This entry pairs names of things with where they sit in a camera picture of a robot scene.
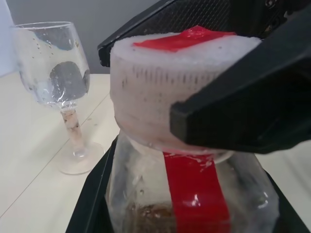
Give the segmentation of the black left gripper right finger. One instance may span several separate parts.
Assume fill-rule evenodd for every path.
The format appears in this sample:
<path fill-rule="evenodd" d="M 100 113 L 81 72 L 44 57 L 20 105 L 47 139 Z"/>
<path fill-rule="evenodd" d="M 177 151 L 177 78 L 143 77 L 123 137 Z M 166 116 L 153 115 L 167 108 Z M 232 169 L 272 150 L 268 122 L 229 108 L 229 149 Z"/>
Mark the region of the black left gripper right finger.
<path fill-rule="evenodd" d="M 272 186 L 279 197 L 279 218 L 273 233 L 308 233 L 308 228 L 280 190 L 271 175 L 266 172 Z"/>

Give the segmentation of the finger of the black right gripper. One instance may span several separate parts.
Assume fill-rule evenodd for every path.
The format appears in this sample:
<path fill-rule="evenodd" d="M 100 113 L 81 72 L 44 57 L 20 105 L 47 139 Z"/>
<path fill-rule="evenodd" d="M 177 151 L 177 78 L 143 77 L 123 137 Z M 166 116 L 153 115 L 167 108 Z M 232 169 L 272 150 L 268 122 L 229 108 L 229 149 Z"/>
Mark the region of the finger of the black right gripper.
<path fill-rule="evenodd" d="M 267 154 L 311 138 L 311 24 L 291 21 L 170 112 L 171 133 L 204 148 Z"/>
<path fill-rule="evenodd" d="M 134 16 L 98 46 L 100 64 L 110 66 L 116 41 L 136 35 L 179 33 L 194 26 L 263 37 L 261 0 L 160 0 Z"/>

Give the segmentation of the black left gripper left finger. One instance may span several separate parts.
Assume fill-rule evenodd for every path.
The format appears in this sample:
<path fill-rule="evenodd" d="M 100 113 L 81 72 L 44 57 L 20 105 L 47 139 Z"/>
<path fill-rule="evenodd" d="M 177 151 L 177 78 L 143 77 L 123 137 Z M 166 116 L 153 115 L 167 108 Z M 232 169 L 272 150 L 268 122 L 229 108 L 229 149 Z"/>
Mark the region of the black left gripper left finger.
<path fill-rule="evenodd" d="M 88 174 L 69 224 L 67 233 L 112 233 L 106 204 L 106 191 L 112 170 L 117 139 Z"/>

